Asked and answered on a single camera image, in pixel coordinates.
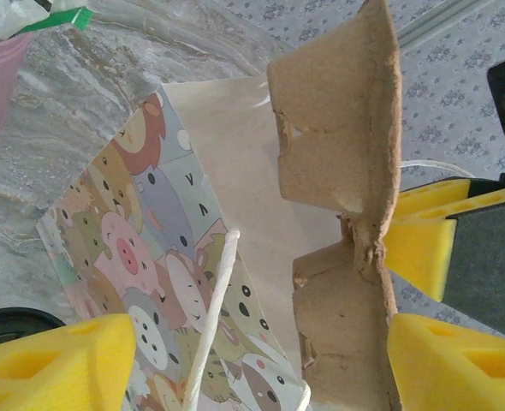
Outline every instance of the paper bag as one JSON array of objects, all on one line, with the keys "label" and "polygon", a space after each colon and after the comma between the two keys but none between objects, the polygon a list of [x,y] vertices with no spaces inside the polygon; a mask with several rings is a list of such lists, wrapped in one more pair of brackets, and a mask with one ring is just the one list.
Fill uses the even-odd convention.
[{"label": "paper bag", "polygon": [[287,272],[294,258],[338,232],[334,212],[279,196],[268,95],[262,79],[161,87],[38,224],[76,314],[134,320],[125,409],[181,409],[228,227],[215,193],[241,229],[252,275],[239,257],[199,409],[297,408],[302,384],[288,359],[300,370]]}]

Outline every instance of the white rope handle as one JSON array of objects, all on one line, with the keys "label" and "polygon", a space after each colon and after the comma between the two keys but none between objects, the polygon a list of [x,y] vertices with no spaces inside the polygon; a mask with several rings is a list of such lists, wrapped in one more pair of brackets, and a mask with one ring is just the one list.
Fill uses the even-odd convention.
[{"label": "white rope handle", "polygon": [[407,160],[401,162],[401,168],[404,169],[406,167],[433,167],[436,169],[443,169],[447,171],[453,171],[458,176],[466,177],[466,178],[475,178],[475,176],[466,171],[457,165],[444,163],[443,161],[436,160]]},{"label": "white rope handle", "polygon": [[[231,229],[226,235],[224,242],[224,249],[222,251],[222,258],[218,266],[217,285],[212,293],[211,306],[207,313],[205,321],[205,329],[199,339],[198,351],[193,358],[192,370],[187,379],[186,393],[184,396],[184,403],[182,409],[184,411],[197,411],[199,402],[199,392],[201,390],[201,378],[205,371],[205,365],[209,352],[211,351],[212,343],[217,334],[218,317],[222,310],[222,304],[226,290],[228,289],[229,279],[231,278],[234,269],[235,258],[237,256],[237,241],[241,233],[238,229]],[[310,405],[310,398],[312,391],[310,386],[303,381],[304,390],[298,405],[297,411],[306,411]]]}]

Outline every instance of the cartoon animal face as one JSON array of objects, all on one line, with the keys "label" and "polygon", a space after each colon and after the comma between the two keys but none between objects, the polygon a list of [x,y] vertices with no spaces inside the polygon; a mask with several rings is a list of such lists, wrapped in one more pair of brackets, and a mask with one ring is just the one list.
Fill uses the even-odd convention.
[{"label": "cartoon animal face", "polygon": [[129,173],[136,176],[148,166],[159,165],[161,139],[164,138],[163,98],[153,93],[123,126],[113,143]]},{"label": "cartoon animal face", "polygon": [[226,361],[237,361],[245,354],[261,354],[260,350],[235,325],[224,308],[218,320],[217,334],[212,347]]},{"label": "cartoon animal face", "polygon": [[175,336],[176,344],[181,352],[182,375],[189,375],[201,334],[193,328],[182,327],[176,330],[173,336]]},{"label": "cartoon animal face", "polygon": [[95,224],[88,212],[76,212],[72,216],[72,219],[74,220],[74,225],[81,233],[84,245],[89,251],[90,259],[94,264],[98,256],[106,250],[106,245],[100,234],[100,228]]},{"label": "cartoon animal face", "polygon": [[177,381],[181,376],[180,352],[157,305],[135,288],[128,289],[123,304],[133,319],[137,361],[141,366],[153,366],[171,381]]},{"label": "cartoon animal face", "polygon": [[266,356],[245,354],[241,365],[223,361],[229,386],[253,411],[294,411],[302,388],[290,364],[262,340],[252,341]]},{"label": "cartoon animal face", "polygon": [[142,227],[142,210],[133,179],[113,143],[109,143],[87,168],[92,195],[102,199],[101,209],[119,212],[125,219],[133,215],[137,229]]},{"label": "cartoon animal face", "polygon": [[142,411],[158,411],[161,404],[153,396],[147,396],[140,402]]},{"label": "cartoon animal face", "polygon": [[71,227],[63,225],[61,237],[71,257],[76,275],[81,279],[91,278],[94,259],[77,225],[73,223]]},{"label": "cartoon animal face", "polygon": [[222,257],[222,250],[224,249],[225,233],[214,234],[211,236],[212,241],[205,245],[204,250],[207,254],[207,264],[205,265],[205,274],[209,277],[211,287],[214,289],[216,285],[216,276],[218,263]]},{"label": "cartoon animal face", "polygon": [[89,211],[92,194],[82,177],[70,185],[69,190],[55,202],[55,207],[63,211],[65,218],[71,218],[76,212]]},{"label": "cartoon animal face", "polygon": [[172,250],[165,254],[165,264],[176,299],[190,325],[202,332],[211,303],[211,287],[202,270],[205,255],[198,253],[197,260],[196,263]]},{"label": "cartoon animal face", "polygon": [[165,378],[154,375],[157,395],[165,411],[182,411],[181,401],[175,393],[175,386]]},{"label": "cartoon animal face", "polygon": [[165,174],[159,168],[148,167],[134,177],[134,182],[150,234],[163,250],[175,249],[194,259],[192,228]]},{"label": "cartoon animal face", "polygon": [[228,377],[214,349],[209,353],[209,358],[205,365],[201,391],[216,402],[225,402],[230,398],[238,401],[237,395],[229,388]]},{"label": "cartoon animal face", "polygon": [[102,314],[126,313],[122,298],[110,280],[96,267],[93,267],[94,275],[87,280],[87,286],[91,297],[97,303]]},{"label": "cartoon animal face", "polygon": [[157,288],[157,271],[148,248],[134,227],[115,212],[102,217],[102,239],[125,287],[147,294]]},{"label": "cartoon animal face", "polygon": [[156,263],[157,282],[159,287],[151,294],[152,299],[161,309],[163,316],[171,330],[184,326],[187,321],[186,314],[176,298],[175,289],[170,281],[169,272],[165,267]]},{"label": "cartoon animal face", "polygon": [[247,272],[240,259],[235,261],[224,307],[239,329],[253,337],[279,347],[255,295],[254,287],[247,281]]},{"label": "cartoon animal face", "polygon": [[64,227],[73,227],[74,220],[72,219],[73,214],[70,211],[66,210],[66,206],[61,201],[55,202],[56,208],[56,225],[59,229],[63,229]]}]

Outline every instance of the torn cardboard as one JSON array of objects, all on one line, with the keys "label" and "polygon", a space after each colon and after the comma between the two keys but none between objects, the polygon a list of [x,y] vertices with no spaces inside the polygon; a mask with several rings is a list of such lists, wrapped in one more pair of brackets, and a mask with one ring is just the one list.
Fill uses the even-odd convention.
[{"label": "torn cardboard", "polygon": [[399,48],[385,0],[268,67],[283,198],[340,212],[342,240],[294,261],[314,401],[400,409],[386,354],[396,313],[382,243],[398,195]]}]

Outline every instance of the gray marble surface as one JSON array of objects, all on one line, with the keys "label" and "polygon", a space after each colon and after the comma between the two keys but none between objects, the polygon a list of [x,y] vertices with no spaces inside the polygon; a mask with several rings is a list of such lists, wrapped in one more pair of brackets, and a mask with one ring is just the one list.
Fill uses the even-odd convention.
[{"label": "gray marble surface", "polygon": [[0,132],[0,307],[73,314],[34,227],[162,82],[259,75],[288,46],[215,4],[93,2],[85,32],[39,33]]}]

